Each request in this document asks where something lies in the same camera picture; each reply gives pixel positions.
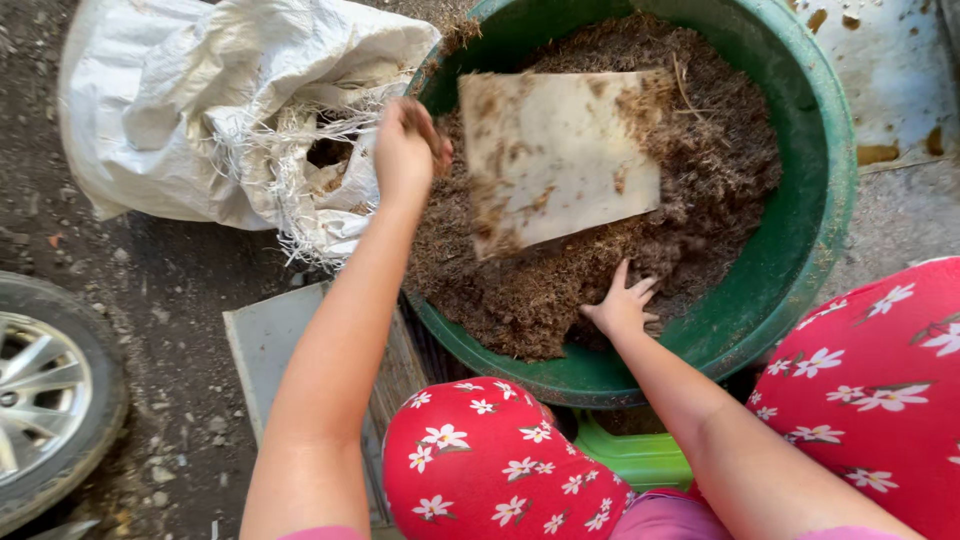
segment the red floral pants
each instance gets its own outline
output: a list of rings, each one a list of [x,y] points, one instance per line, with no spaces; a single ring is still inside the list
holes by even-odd
[[[747,407],[931,540],[960,530],[960,258],[838,297],[783,340]],[[384,481],[408,540],[610,536],[636,494],[532,395],[490,377],[396,414]]]

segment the wheel rim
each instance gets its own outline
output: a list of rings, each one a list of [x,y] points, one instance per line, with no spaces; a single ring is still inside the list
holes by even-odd
[[[0,311],[0,485],[35,469],[77,432],[90,406],[80,347],[32,317]]]

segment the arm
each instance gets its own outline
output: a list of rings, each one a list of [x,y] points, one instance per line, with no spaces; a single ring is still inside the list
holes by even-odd
[[[370,536],[360,430],[433,178],[430,147],[404,127],[408,114],[433,131],[413,100],[384,113],[375,153],[380,207],[290,358],[253,469],[244,540],[331,525]],[[447,143],[442,160],[450,152]]]
[[[642,331],[656,282],[626,288],[627,260],[599,306],[582,312],[612,341],[684,452],[717,517],[738,540],[793,540],[862,526],[922,536],[784,441],[746,407]]]

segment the coconut coir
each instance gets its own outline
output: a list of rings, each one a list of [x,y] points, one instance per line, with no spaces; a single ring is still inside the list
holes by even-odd
[[[759,225],[764,196],[780,182],[776,134],[759,88],[696,32],[644,13],[581,28],[541,47],[517,71],[655,67],[675,72],[685,95],[674,92],[644,145],[660,164],[658,209],[517,257],[478,261],[455,110],[442,119],[454,147],[452,173],[433,184],[405,286],[485,347],[525,361],[563,356],[565,341],[604,346],[577,306],[603,299],[623,258],[632,260],[628,284],[660,278],[651,311],[663,321],[683,316],[726,275]]]

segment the concrete floor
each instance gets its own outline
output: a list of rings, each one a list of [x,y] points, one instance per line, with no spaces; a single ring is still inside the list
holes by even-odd
[[[960,162],[941,160],[860,177],[846,253],[818,304],[929,258],[960,255]]]
[[[364,3],[443,26],[472,0]],[[126,349],[132,411],[90,481],[18,536],[94,518],[103,521],[91,538],[209,538],[214,520],[221,538],[236,538],[255,446],[220,312],[289,290],[295,270],[272,251],[272,233],[137,213],[97,223],[82,194],[64,196],[71,179],[48,110],[75,7],[0,3],[0,44],[15,49],[0,47],[0,225],[30,236],[28,245],[0,237],[0,269],[33,273],[103,307]],[[960,254],[958,169],[945,160],[862,177],[847,253],[821,299],[911,261]],[[65,237],[55,248],[48,237],[56,233]],[[215,416],[228,423],[224,446],[211,442]],[[155,482],[157,462],[177,477]],[[167,501],[155,503],[156,493]]]

